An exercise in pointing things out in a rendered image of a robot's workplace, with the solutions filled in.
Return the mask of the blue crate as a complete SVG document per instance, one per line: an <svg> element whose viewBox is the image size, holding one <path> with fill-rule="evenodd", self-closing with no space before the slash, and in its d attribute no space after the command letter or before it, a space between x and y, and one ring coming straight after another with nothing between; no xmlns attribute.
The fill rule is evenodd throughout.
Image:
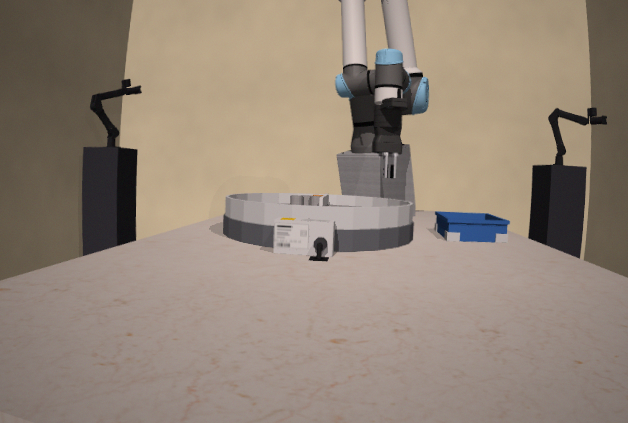
<svg viewBox="0 0 628 423"><path fill-rule="evenodd" d="M506 219L488 213L435 211L435 215L434 230L443 237L445 233L446 241L508 243Z"/></svg>

